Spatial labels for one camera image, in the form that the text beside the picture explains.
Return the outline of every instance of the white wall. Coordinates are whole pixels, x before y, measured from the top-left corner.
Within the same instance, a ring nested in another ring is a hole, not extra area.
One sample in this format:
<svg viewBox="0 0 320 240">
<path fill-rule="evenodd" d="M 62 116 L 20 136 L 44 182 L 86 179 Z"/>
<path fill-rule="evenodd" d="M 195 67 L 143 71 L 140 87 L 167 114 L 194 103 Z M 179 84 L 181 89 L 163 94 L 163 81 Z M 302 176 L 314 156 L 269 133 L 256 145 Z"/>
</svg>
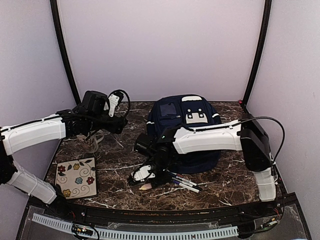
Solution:
<svg viewBox="0 0 320 240">
<path fill-rule="evenodd" d="M 200 94 L 238 101 L 249 79 L 264 0 L 60 0 L 82 97 L 125 89 L 133 101 Z"/>
<path fill-rule="evenodd" d="M 74 100 L 61 60 L 50 1 L 0 1 L 0 126 L 15 125 L 72 108 Z M 43 178 L 57 141 L 13 157 Z M 14 240 L 28 197 L 0 185 L 0 239 Z"/>
<path fill-rule="evenodd" d="M 248 109 L 286 130 L 277 165 L 296 192 L 313 239 L 320 239 L 320 1 L 273 1 L 269 29 Z M 281 131 L 263 122 L 272 149 Z"/>
</svg>

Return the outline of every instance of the brown marble tabletop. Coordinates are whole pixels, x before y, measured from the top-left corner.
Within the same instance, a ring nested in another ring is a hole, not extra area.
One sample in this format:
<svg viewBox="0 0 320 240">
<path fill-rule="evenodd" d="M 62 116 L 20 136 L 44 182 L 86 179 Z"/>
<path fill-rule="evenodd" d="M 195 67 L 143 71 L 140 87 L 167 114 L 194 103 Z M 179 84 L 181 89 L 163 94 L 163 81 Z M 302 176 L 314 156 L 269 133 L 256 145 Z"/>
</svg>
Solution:
<svg viewBox="0 0 320 240">
<path fill-rule="evenodd" d="M 242 109 L 237 102 L 212 102 L 223 123 L 241 118 Z M 92 147 L 76 137 L 65 139 L 49 167 L 46 181 L 55 182 L 57 165 L 62 162 L 95 157 L 98 195 L 70 200 L 76 204 L 123 210 L 171 211 L 196 210 L 251 203 L 259 200 L 253 174 L 247 170 L 241 151 L 222 151 L 217 166 L 207 172 L 184 175 L 203 189 L 195 193 L 173 183 L 166 183 L 148 191 L 139 190 L 141 184 L 130 186 L 129 174 L 146 157 L 133 151 L 136 138 L 146 132 L 147 115 L 152 102 L 133 102 L 127 117 L 128 124 L 122 134 L 104 132 L 95 153 Z M 118 114 L 125 107 L 121 106 Z"/>
</svg>

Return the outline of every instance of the black frame pole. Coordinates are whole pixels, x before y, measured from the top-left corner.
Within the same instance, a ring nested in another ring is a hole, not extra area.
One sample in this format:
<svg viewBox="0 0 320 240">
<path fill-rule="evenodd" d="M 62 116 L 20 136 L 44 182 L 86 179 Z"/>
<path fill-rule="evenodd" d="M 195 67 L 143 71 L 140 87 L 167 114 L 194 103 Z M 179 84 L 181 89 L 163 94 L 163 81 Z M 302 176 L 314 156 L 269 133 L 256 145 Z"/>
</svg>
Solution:
<svg viewBox="0 0 320 240">
<path fill-rule="evenodd" d="M 256 47 L 256 52 L 255 52 L 248 84 L 246 86 L 243 99 L 242 99 L 242 101 L 240 101 L 240 104 L 244 109 L 246 109 L 246 107 L 247 107 L 247 104 L 248 104 L 248 101 L 250 98 L 250 94 L 251 94 L 252 89 L 254 87 L 254 83 L 255 83 L 256 76 L 257 76 L 262 52 L 264 50 L 267 29 L 268 29 L 268 23 L 269 23 L 269 17 L 270 17 L 270 12 L 271 12 L 271 3 L 272 3 L 272 0 L 265 0 L 265 3 L 264 3 L 264 10 L 263 10 L 263 17 L 262 17 L 258 45 Z"/>
<path fill-rule="evenodd" d="M 69 85 L 73 94 L 74 101 L 78 105 L 79 103 L 81 103 L 81 99 L 76 86 L 74 75 L 72 74 L 71 65 L 69 62 L 68 54 L 67 54 L 64 35 L 62 32 L 62 27 L 61 27 L 61 22 L 59 17 L 57 0 L 50 0 L 50 5 L 51 5 L 51 12 L 52 12 L 52 18 L 53 18 L 53 23 L 55 28 L 56 39 L 58 40 L 58 45 L 59 45 L 65 73 L 69 81 Z"/>
</svg>

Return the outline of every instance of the red flower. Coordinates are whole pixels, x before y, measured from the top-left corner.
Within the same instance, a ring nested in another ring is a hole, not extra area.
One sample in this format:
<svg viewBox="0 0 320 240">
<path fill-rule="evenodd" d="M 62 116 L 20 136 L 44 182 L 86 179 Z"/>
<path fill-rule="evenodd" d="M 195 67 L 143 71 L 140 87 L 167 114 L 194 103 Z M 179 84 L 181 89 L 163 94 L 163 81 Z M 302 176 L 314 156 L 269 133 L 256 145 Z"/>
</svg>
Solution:
<svg viewBox="0 0 320 240">
<path fill-rule="evenodd" d="M 65 166 L 58 166 L 58 172 L 62 173 L 66 171 L 66 167 Z"/>
<path fill-rule="evenodd" d="M 94 183 L 94 178 L 93 177 L 88 177 L 88 180 L 86 181 L 89 185 Z"/>
</svg>

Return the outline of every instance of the yellow flower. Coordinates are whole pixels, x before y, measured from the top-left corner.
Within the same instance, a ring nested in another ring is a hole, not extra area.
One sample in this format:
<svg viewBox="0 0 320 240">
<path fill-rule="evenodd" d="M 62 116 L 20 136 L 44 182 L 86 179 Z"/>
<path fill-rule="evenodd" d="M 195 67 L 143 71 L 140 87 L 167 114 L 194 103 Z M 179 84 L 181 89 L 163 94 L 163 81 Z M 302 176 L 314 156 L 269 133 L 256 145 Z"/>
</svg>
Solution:
<svg viewBox="0 0 320 240">
<path fill-rule="evenodd" d="M 78 170 L 79 168 L 80 168 L 79 163 L 75 163 L 75 164 L 73 165 L 73 169 L 74 169 L 74 170 Z"/>
<path fill-rule="evenodd" d="M 63 193 L 63 195 L 64 195 L 65 198 L 69 198 L 70 195 L 71 195 L 70 189 L 63 190 L 62 193 Z"/>
</svg>

